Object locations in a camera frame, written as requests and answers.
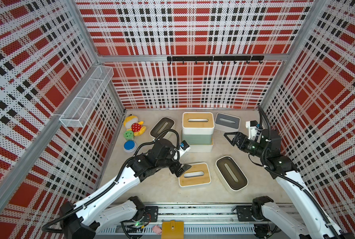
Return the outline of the white tissue box grey lid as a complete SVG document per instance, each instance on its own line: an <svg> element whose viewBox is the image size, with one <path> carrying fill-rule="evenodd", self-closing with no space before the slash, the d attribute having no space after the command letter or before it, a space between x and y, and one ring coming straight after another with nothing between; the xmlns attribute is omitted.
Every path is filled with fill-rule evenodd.
<svg viewBox="0 0 355 239"><path fill-rule="evenodd" d="M217 113L215 119L215 129L223 132L238 132L241 119L236 116Z"/></svg>

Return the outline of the mint green tissue box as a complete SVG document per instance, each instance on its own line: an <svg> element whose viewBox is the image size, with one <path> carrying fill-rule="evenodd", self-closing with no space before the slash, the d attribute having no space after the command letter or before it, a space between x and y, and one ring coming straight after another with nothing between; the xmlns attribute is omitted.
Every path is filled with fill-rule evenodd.
<svg viewBox="0 0 355 239"><path fill-rule="evenodd" d="M182 134L182 140L185 140L189 145L212 145L212 134Z"/></svg>

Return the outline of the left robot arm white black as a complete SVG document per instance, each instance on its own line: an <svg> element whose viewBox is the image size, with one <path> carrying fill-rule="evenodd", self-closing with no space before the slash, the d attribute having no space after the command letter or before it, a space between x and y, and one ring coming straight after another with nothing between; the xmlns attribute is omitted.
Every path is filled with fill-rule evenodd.
<svg viewBox="0 0 355 239"><path fill-rule="evenodd" d="M121 166L118 174L97 191L76 203L65 202L60 207L59 217L44 224L44 233L62 234L66 239L93 239L110 225L125 221L140 221L144 217L145 205L137 197L113 207L125 192L139 185L161 169L167 168L176 177L191 168L181 164L180 157L189 152L190 145L180 140L179 133L172 129L176 144L159 135L151 142L142 143L133 156Z"/></svg>

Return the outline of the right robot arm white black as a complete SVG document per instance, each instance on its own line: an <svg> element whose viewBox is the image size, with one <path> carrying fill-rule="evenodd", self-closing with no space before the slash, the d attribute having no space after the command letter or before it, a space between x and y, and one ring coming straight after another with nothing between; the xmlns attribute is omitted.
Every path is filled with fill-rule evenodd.
<svg viewBox="0 0 355 239"><path fill-rule="evenodd" d="M344 232L325 212L305 185L297 166L281 154L281 137L272 130L268 117L258 106L260 120L257 135L226 132L224 136L242 152L260 159L259 166L266 170L291 199L303 223L290 216L268 196L253 199L251 216L255 221L269 220L291 239L353 239L353 233Z"/></svg>

